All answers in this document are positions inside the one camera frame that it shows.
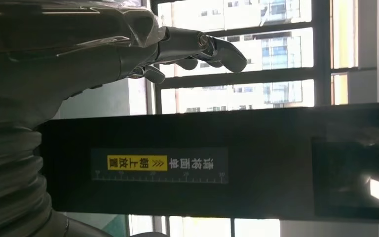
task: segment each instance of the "white wall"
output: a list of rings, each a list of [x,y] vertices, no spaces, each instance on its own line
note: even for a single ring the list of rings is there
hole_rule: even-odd
[[[358,66],[377,66],[377,0],[358,1]],[[348,74],[350,104],[377,102],[377,71]]]

